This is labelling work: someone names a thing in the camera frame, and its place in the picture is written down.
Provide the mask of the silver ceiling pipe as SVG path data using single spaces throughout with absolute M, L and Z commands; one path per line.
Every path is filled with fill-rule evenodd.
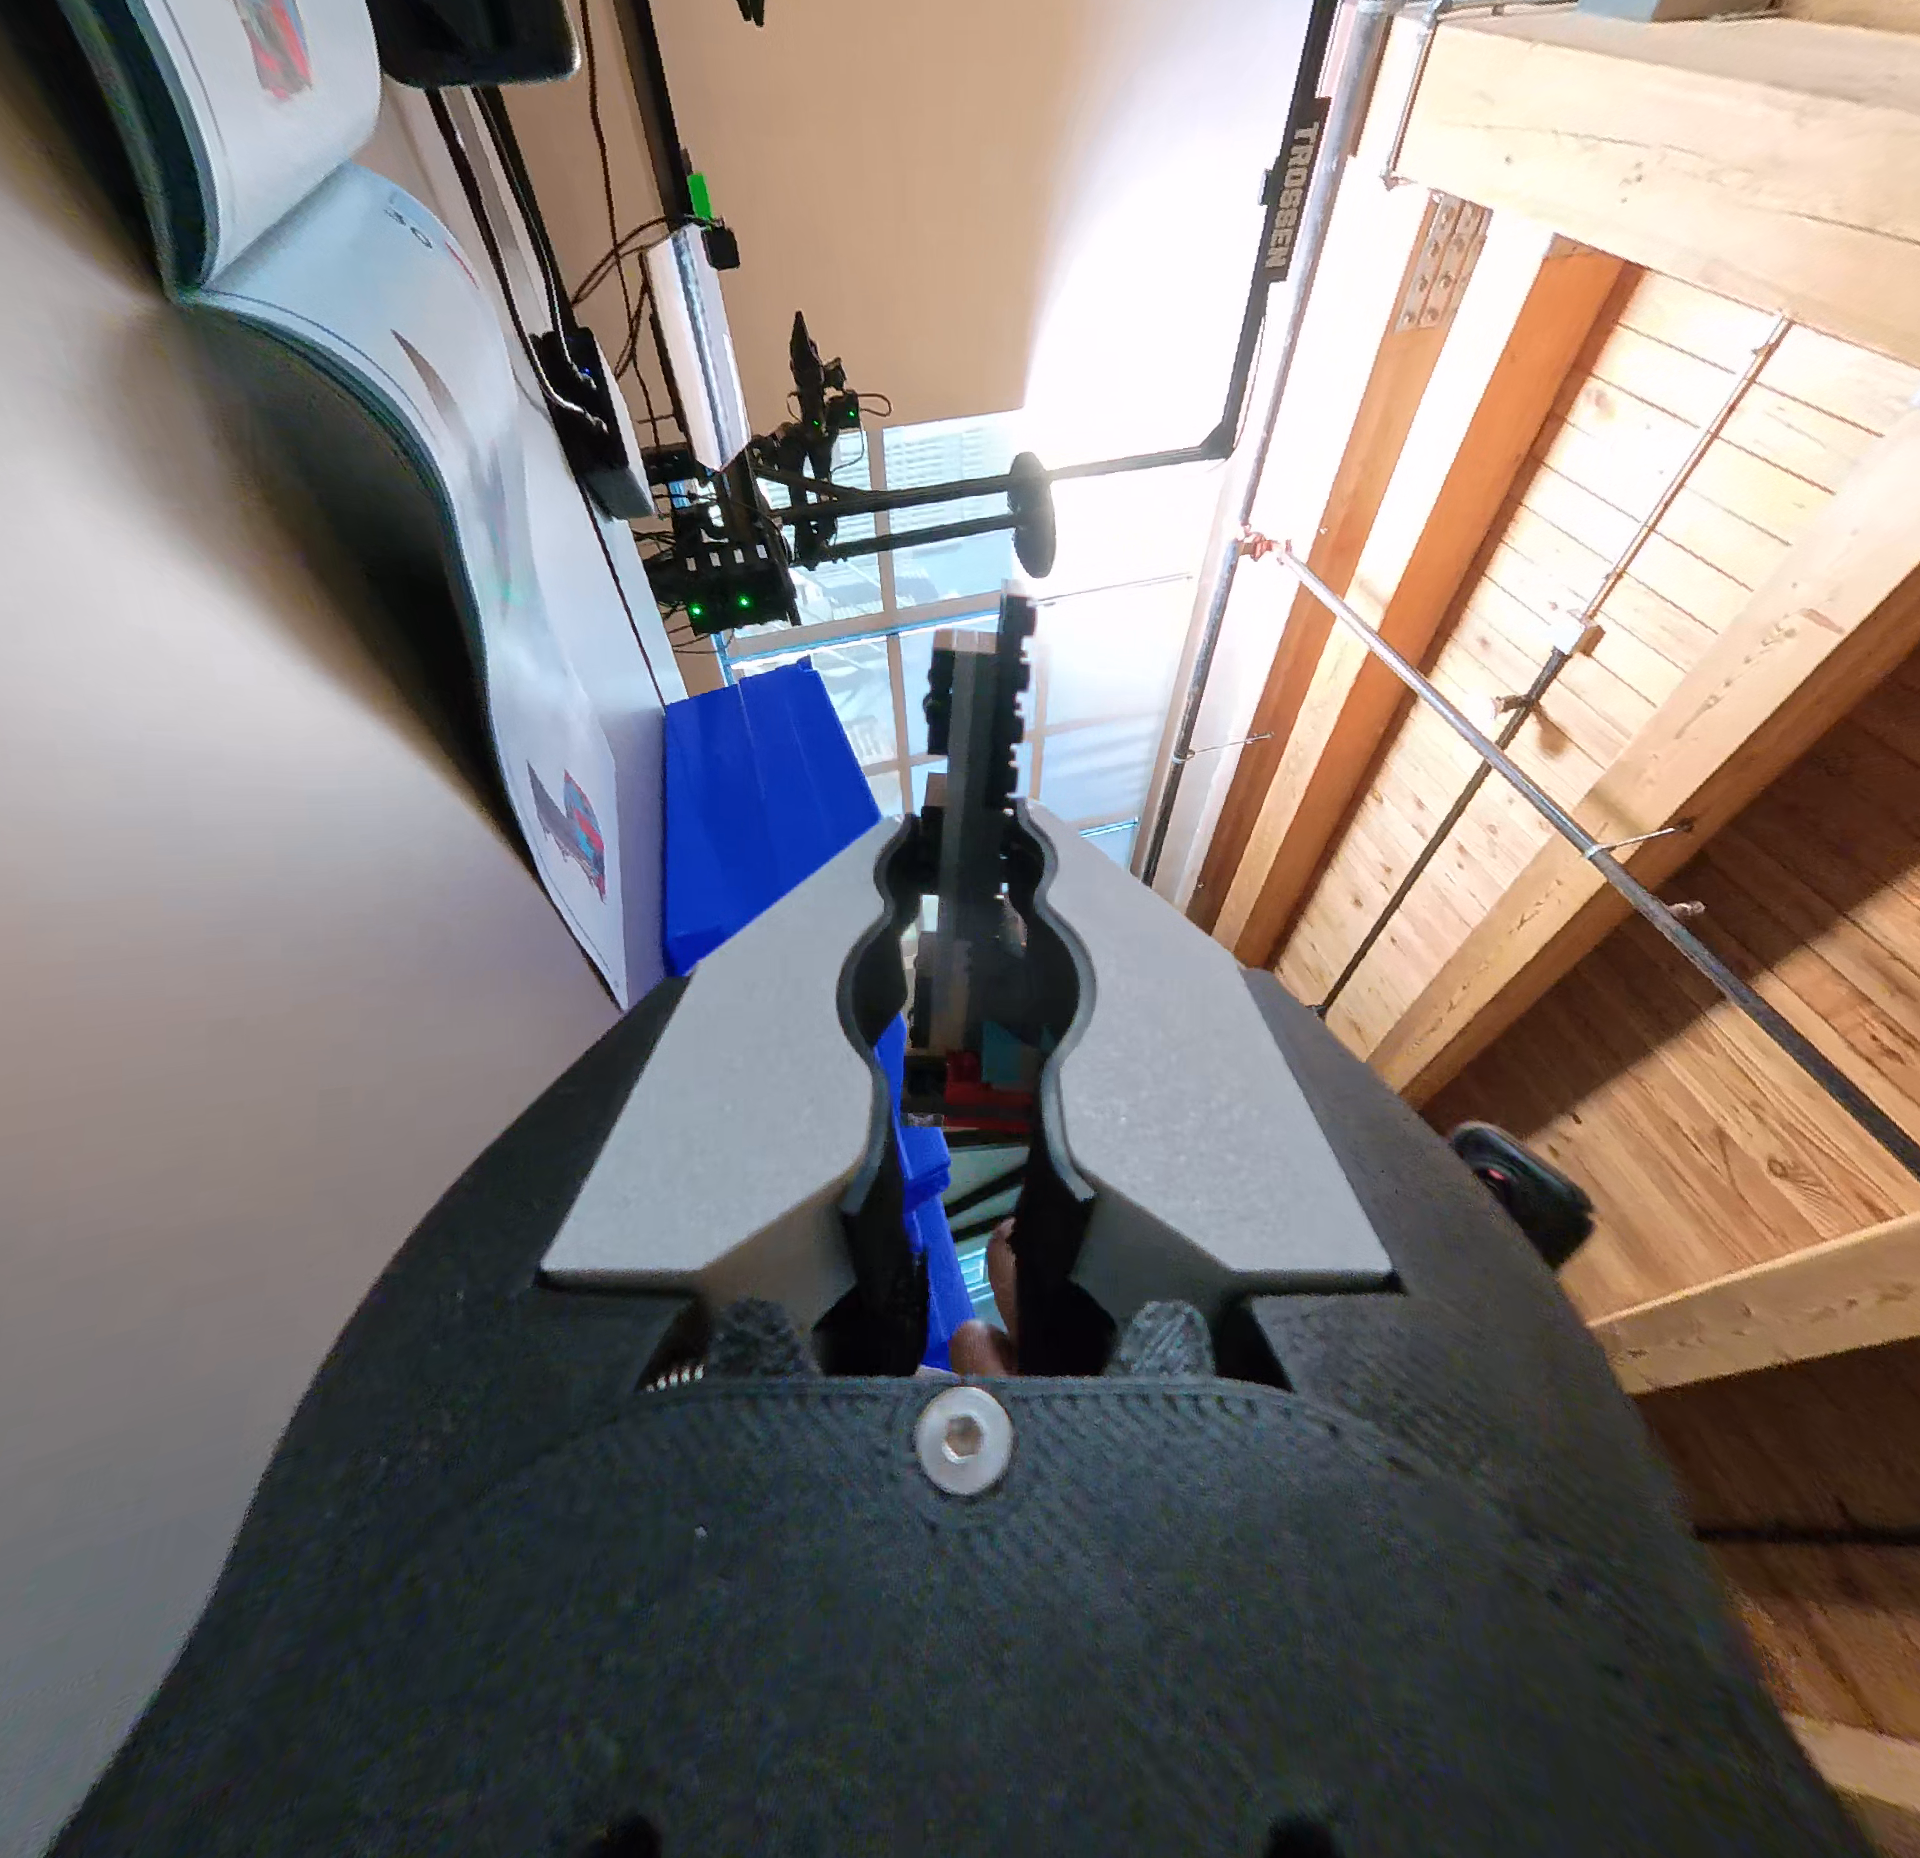
M 1656 891 L 1916 644 L 1911 527 L 1856 532 L 1845 550 L 1811 564 L 1790 560 L 1576 808 L 1555 806 L 1378 632 L 1361 632 L 1350 608 L 1332 602 L 1311 579 L 1305 587 L 1552 830 L 1552 844 L 1503 886 L 1372 1044 L 1368 1061 L 1390 1090 L 1428 1102 L 1624 915 L 1639 915 L 1906 1170 L 1916 1170 L 1916 1138 L 1778 1007 L 1740 982 Z

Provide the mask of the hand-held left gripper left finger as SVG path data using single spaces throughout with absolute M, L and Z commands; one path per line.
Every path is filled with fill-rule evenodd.
M 916 823 L 878 818 L 682 982 L 540 1271 L 777 1302 L 835 1368 L 921 1364 L 896 1086 Z

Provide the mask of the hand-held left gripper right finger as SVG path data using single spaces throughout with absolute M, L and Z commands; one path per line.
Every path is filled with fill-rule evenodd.
M 1022 801 L 1035 953 L 1070 1017 L 1017 1204 L 1022 1368 L 1102 1368 L 1145 1304 L 1387 1295 L 1396 1264 L 1248 970 L 1076 827 Z

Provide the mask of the toy brick truck model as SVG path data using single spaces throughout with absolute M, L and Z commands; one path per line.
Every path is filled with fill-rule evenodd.
M 1017 794 L 1040 602 L 931 644 L 933 769 L 914 832 L 916 958 L 907 1110 L 948 1141 L 1023 1141 L 1059 1115 L 1059 1062 L 1089 1007 L 1085 948 L 1053 907 L 1059 856 Z

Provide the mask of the person's left hand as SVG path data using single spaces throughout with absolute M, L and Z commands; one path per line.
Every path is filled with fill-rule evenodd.
M 948 1368 L 956 1377 L 1017 1377 L 1022 1373 L 1022 1264 L 1017 1264 L 1017 1220 L 1004 1218 L 982 1249 L 987 1275 L 997 1322 L 966 1317 L 948 1335 Z

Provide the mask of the computer monitor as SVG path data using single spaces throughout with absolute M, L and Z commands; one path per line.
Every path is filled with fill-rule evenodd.
M 704 470 L 717 473 L 749 450 L 751 425 L 707 228 L 676 226 L 643 250 L 643 273 L 686 445 Z

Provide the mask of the perforated metal bracket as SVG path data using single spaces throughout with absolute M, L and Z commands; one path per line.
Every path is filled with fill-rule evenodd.
M 1404 261 L 1387 334 L 1444 329 L 1483 250 L 1491 212 L 1465 197 L 1432 190 L 1420 240 Z

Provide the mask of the blue plastic bin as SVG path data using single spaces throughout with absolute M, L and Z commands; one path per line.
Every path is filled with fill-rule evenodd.
M 660 958 L 690 974 L 779 893 L 878 823 L 882 808 L 807 657 L 664 710 Z M 901 1230 L 926 1270 L 924 1368 L 975 1317 L 940 1198 L 948 1145 L 901 1116 L 907 1022 L 878 1040 L 901 1159 Z

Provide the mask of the black equipment box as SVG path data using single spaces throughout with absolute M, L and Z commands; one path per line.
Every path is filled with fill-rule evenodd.
M 660 453 L 654 498 L 636 546 L 660 615 L 678 612 L 702 636 L 803 625 L 779 516 L 744 460 L 704 473 L 686 453 Z

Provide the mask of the large grid window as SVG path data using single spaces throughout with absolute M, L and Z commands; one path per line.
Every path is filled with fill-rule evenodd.
M 933 636 L 991 627 L 1000 596 L 1028 589 L 1035 636 L 1017 794 L 1127 867 L 1220 485 L 1220 463 L 1057 480 L 1057 560 L 1041 579 L 1022 570 L 1009 532 L 896 541 L 985 520 L 1004 510 L 997 496 L 845 520 L 836 560 L 795 579 L 803 621 L 697 639 L 682 654 L 686 681 L 738 685 L 807 660 L 882 814 L 901 814 L 938 765 L 921 703 Z

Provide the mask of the grey desk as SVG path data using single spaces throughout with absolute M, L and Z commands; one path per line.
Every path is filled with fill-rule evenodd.
M 2 0 L 2 1855 L 193 1629 L 345 1317 L 613 1007 L 407 615 Z

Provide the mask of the black rod spot lamp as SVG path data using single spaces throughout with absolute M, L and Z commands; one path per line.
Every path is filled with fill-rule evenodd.
M 1531 677 L 1531 681 L 1520 692 L 1498 692 L 1494 698 L 1494 728 L 1483 739 L 1489 752 L 1507 752 L 1515 738 L 1524 728 L 1524 721 L 1541 708 L 1541 698 L 1561 680 L 1561 673 L 1572 663 L 1576 654 L 1590 649 L 1601 636 L 1596 608 L 1585 608 L 1582 615 L 1561 615 L 1552 621 L 1548 654 Z M 1340 1004 L 1349 983 L 1354 982 L 1357 965 L 1368 958 L 1385 929 L 1399 919 L 1402 907 L 1408 901 L 1414 886 L 1428 878 L 1428 867 L 1443 856 L 1443 848 L 1451 841 L 1451 830 L 1471 811 L 1476 789 L 1483 780 L 1494 777 L 1491 762 L 1481 757 L 1465 783 L 1451 794 L 1451 806 L 1443 811 L 1438 827 L 1428 832 L 1414 861 L 1404 867 L 1402 879 L 1385 897 L 1380 913 L 1368 919 L 1361 939 L 1354 942 L 1354 953 L 1344 958 L 1323 998 L 1311 1007 L 1311 1017 L 1325 1022 L 1331 1011 Z

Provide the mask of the open instruction booklet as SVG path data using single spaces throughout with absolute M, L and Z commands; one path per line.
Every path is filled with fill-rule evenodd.
M 636 993 L 622 765 L 658 703 L 606 536 L 459 237 L 358 161 L 368 0 L 56 0 L 137 173 L 159 278 L 368 414 L 323 496 L 445 568 L 503 798 L 618 1007 Z

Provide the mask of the grey power adapter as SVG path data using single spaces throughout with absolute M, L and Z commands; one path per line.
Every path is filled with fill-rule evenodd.
M 593 329 L 568 322 L 535 329 L 527 346 L 572 473 L 613 520 L 654 516 L 632 414 Z

